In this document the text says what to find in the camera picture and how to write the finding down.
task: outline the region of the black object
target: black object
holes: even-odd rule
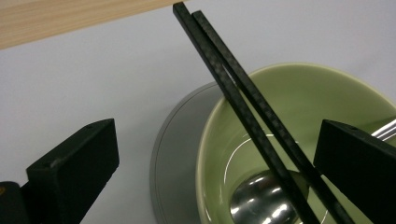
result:
[[[298,189],[290,173],[276,154],[271,143],[262,131],[260,124],[245,103],[235,84],[240,87],[255,109],[259,112],[267,126],[275,134],[276,139],[286,150],[307,182],[316,191],[324,205],[339,223],[353,223],[342,205],[337,201],[328,186],[320,178],[318,171],[309,162],[295,141],[257,90],[247,73],[235,57],[227,49],[216,31],[210,25],[201,11],[190,12],[183,3],[174,4],[174,13],[185,29],[191,42],[196,47],[206,66],[218,82],[226,99],[241,120],[252,138],[257,149],[262,154],[275,177],[279,180],[283,191],[288,195],[294,209],[305,223],[318,223],[318,219],[307,204],[303,194]]]
[[[356,127],[323,120],[314,164],[374,223],[396,211],[396,147]]]
[[[21,190],[0,183],[0,223],[79,223],[119,163],[114,119],[83,127],[27,168]]]

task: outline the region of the utensil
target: utensil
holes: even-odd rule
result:
[[[307,199],[309,185],[305,179],[298,172],[290,171],[290,174]],[[230,211],[235,224],[294,223],[298,219],[290,200],[269,170],[239,185],[233,193]]]
[[[260,124],[254,118],[235,84],[259,112],[280,145],[288,153],[334,219],[339,223],[353,223],[353,220],[320,178],[318,171],[297,146],[288,130],[248,78],[247,73],[222,42],[204,14],[197,11],[191,15],[183,3],[174,4],[174,13],[218,82],[233,111],[250,135],[252,142],[256,145],[270,170],[274,172],[274,176],[290,199],[300,219],[304,223],[319,223],[318,218],[265,136]]]

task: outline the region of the wooden surface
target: wooden surface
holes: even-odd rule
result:
[[[179,0],[2,0],[0,49],[131,16]]]

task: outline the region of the gray plate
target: gray plate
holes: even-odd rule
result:
[[[195,197],[195,165],[202,131],[221,96],[209,83],[186,96],[169,114],[151,156],[150,193],[160,224],[201,223]]]

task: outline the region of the chopstick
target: chopstick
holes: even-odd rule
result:
[[[267,162],[279,185],[289,197],[297,214],[304,223],[318,223],[318,219],[298,189],[287,168],[276,154],[254,118],[235,84],[239,86],[264,122],[273,132],[279,144],[285,149],[308,184],[328,208],[332,217],[339,223],[353,223],[342,205],[336,200],[328,186],[320,178],[318,171],[301,151],[292,136],[282,124],[276,113],[268,105],[247,73],[227,49],[201,11],[192,13],[183,3],[174,4],[174,13],[183,26],[193,45],[197,48],[214,79],[218,82],[224,96],[241,120],[252,141]]]

